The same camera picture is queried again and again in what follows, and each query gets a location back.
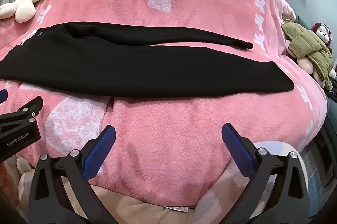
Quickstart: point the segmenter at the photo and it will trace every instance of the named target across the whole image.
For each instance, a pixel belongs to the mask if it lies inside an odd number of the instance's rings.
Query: pink blanket
[[[294,81],[295,89],[279,94],[149,100],[64,94],[1,81],[0,89],[9,91],[9,99],[0,113],[15,111],[37,95],[43,97],[44,107],[37,117],[41,140],[19,153],[33,165],[42,153],[56,157],[81,148],[110,124],[117,131],[116,143],[91,183],[153,204],[192,206],[230,160],[221,140],[226,122],[253,143],[277,140],[299,150],[323,124],[326,98],[322,89],[284,55],[281,17],[294,15],[284,0],[42,0],[36,9],[27,23],[18,24],[12,18],[0,21],[0,59],[37,29],[69,21],[185,26],[249,41],[254,48],[176,45],[274,61]],[[221,67],[214,69],[226,76]]]

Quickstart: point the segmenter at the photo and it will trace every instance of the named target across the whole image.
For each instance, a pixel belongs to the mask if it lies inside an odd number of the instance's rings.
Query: silver screw
[[[48,155],[46,153],[40,156],[41,160],[46,160],[47,158],[48,158]]]
[[[297,158],[297,153],[295,153],[295,152],[290,152],[290,156],[291,156],[292,158]]]
[[[79,150],[72,150],[71,152],[70,152],[70,155],[72,156],[72,157],[76,157],[76,156],[78,156],[79,155]]]
[[[267,150],[266,150],[265,148],[259,148],[259,149],[258,149],[258,153],[259,153],[260,155],[266,155],[268,152],[267,152]]]

